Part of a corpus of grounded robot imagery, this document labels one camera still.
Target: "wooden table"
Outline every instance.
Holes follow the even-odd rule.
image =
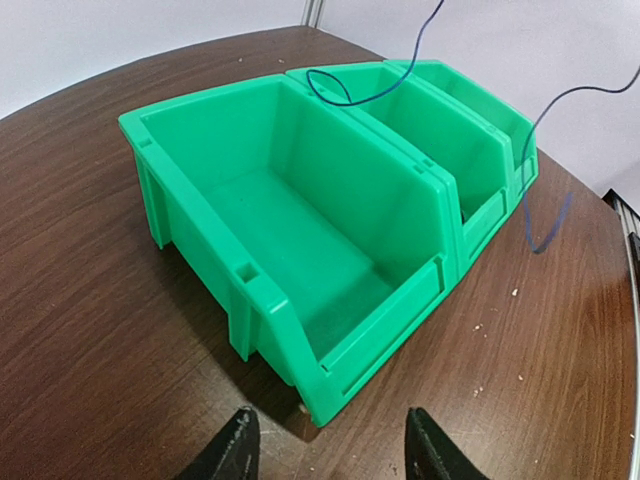
[[[240,360],[224,312],[174,248],[152,242],[118,115],[377,58],[308,28],[243,35],[127,65],[0,122],[0,478],[168,478],[248,403],[261,415],[266,479],[403,478],[409,406],[426,408],[491,478],[628,475],[636,385],[624,239],[614,212],[544,154],[531,193],[537,233],[574,192],[550,250],[531,254],[516,211],[321,431],[264,361]]]

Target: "thin cable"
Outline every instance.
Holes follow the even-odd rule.
[[[531,142],[531,138],[533,137],[533,134],[536,131],[536,128],[538,128],[538,125],[540,124],[542,119],[547,115],[547,113],[549,113],[549,110],[551,110],[551,108],[556,103],[558,103],[558,101],[560,99],[566,97],[567,95],[569,95],[571,93],[585,91],[585,90],[587,90],[587,91],[595,91],[595,92],[603,92],[603,93],[611,93],[611,94],[624,93],[627,90],[629,90],[633,86],[634,83],[636,83],[636,80],[638,80],[638,76],[640,76],[640,67],[638,67],[638,70],[636,70],[636,73],[633,75],[633,78],[631,78],[629,83],[627,83],[622,88],[611,89],[611,88],[596,87],[596,86],[592,86],[592,85],[581,85],[579,87],[570,88],[569,90],[566,90],[566,91],[562,92],[560,95],[558,95],[556,98],[554,98],[551,101],[551,103],[549,103],[549,105],[547,105],[547,107],[542,111],[542,113],[540,114],[538,119],[533,124],[533,127],[529,131],[529,135],[527,135],[527,140],[524,142],[524,146],[522,147],[522,158],[521,158],[521,161],[520,161],[520,165],[521,165],[521,169],[522,169],[522,186],[523,186],[523,188],[526,186],[526,180],[525,180],[525,174],[524,174],[524,170],[525,170],[524,169],[524,161],[525,161],[525,157],[526,157],[527,148],[529,147],[529,143]],[[558,213],[558,217],[556,218],[556,221],[554,222],[553,227],[551,228],[551,230],[549,231],[547,236],[544,238],[542,243],[540,245],[536,246],[535,242],[533,241],[533,235],[531,233],[531,230],[532,230],[532,227],[531,227],[531,223],[532,223],[531,222],[531,211],[529,210],[528,193],[525,190],[524,195],[522,197],[522,204],[524,206],[524,218],[525,218],[525,235],[527,237],[527,243],[529,244],[529,247],[531,247],[531,251],[533,251],[533,253],[535,253],[535,254],[544,253],[545,250],[549,247],[549,245],[551,244],[553,239],[556,237],[556,235],[560,231],[560,227],[562,226],[562,222],[564,222],[564,219],[567,217],[567,213],[569,212],[569,206],[571,205],[571,199],[572,198],[573,198],[573,194],[571,192],[569,192],[567,194],[567,196],[565,197],[565,199],[564,199],[564,203],[562,205],[562,208],[560,209],[560,212]]]
[[[438,14],[438,12],[440,11],[440,8],[442,7],[443,3],[444,3],[444,0],[440,0],[440,2],[438,2],[438,5],[436,6],[436,8],[433,11],[433,13],[429,16],[429,18],[427,18],[427,21],[422,24],[422,27],[420,27],[420,32],[418,32],[418,38],[416,39],[416,45],[413,48],[413,57],[411,58],[411,63],[409,64],[409,68],[407,68],[407,71],[404,72],[404,74],[398,79],[398,81],[395,82],[390,87],[388,87],[388,88],[386,88],[386,89],[382,90],[381,92],[378,92],[378,93],[376,93],[374,95],[371,95],[370,97],[363,98],[362,100],[358,100],[358,101],[354,102],[354,101],[351,100],[351,96],[349,95],[349,92],[347,91],[347,88],[344,86],[344,84],[335,75],[333,75],[333,74],[331,74],[329,72],[323,72],[322,70],[318,70],[316,68],[310,68],[306,72],[306,74],[307,74],[307,83],[309,84],[309,88],[311,88],[311,90],[313,90],[313,93],[315,93],[318,96],[318,98],[320,98],[320,100],[322,100],[325,103],[328,103],[329,105],[333,105],[335,107],[357,107],[358,105],[362,105],[364,103],[372,102],[374,100],[377,100],[378,98],[384,97],[385,95],[393,92],[396,88],[398,88],[400,85],[402,85],[402,82],[404,82],[409,75],[411,75],[411,72],[413,71],[413,67],[415,67],[416,61],[418,60],[418,52],[420,51],[420,43],[422,43],[422,35],[424,34],[424,31],[427,29],[427,25],[429,25],[431,23],[431,20],[433,20],[435,18],[435,16]],[[324,75],[325,77],[329,77],[332,80],[334,80],[335,82],[337,82],[342,87],[342,90],[344,90],[346,92],[347,101],[346,102],[334,102],[333,100],[330,100],[327,97],[325,97],[324,95],[322,95],[316,89],[316,86],[313,84],[313,81],[311,80],[311,74]]]

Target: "wood grain surface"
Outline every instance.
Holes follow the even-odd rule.
[[[259,356],[240,360],[225,313],[174,248],[153,243],[118,115],[377,58],[308,28],[255,33],[141,60],[0,121],[0,478],[169,478],[245,404],[260,411],[265,479],[404,478],[410,406],[494,479],[627,477],[636,385],[623,235],[544,154],[536,233],[574,193],[550,250],[530,253],[518,209],[322,430]]]

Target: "green plastic bin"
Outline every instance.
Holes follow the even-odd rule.
[[[387,60],[386,63],[399,68],[402,73],[404,73],[410,65],[408,61],[398,60]],[[522,149],[524,148],[527,135],[533,128],[533,122],[510,105],[491,95],[491,93],[487,92],[460,72],[437,60],[417,62],[411,75],[429,82],[446,95],[480,115],[510,138],[514,160],[512,166],[514,174],[512,201],[517,204],[522,199],[525,190],[528,189],[538,177],[538,150],[536,148],[535,136],[533,136],[531,142],[529,142],[525,154],[524,166],[522,164]],[[523,169],[525,174],[524,184],[522,181]]]
[[[399,68],[381,62],[321,69],[339,78],[354,101],[388,88],[402,74]],[[307,84],[306,71],[287,74]],[[322,75],[312,75],[312,80],[327,98],[346,100],[335,80]],[[509,136],[418,76],[410,76],[379,100],[344,111],[412,158],[426,156],[439,167],[430,171],[450,185],[451,226],[462,276],[517,204],[512,193],[518,186]]]
[[[174,98],[120,125],[154,240],[175,244],[240,356],[259,352],[319,426],[461,278],[455,182],[292,78]]]

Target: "white backdrop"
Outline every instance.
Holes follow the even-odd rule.
[[[214,38],[300,23],[304,0],[0,0],[0,118],[80,80]]]
[[[436,3],[325,0],[320,28],[409,58]],[[640,65],[640,0],[446,0],[420,56],[443,60],[535,118],[566,88],[631,78]],[[640,82],[623,96],[567,97],[537,137],[597,193],[614,186],[640,211]]]

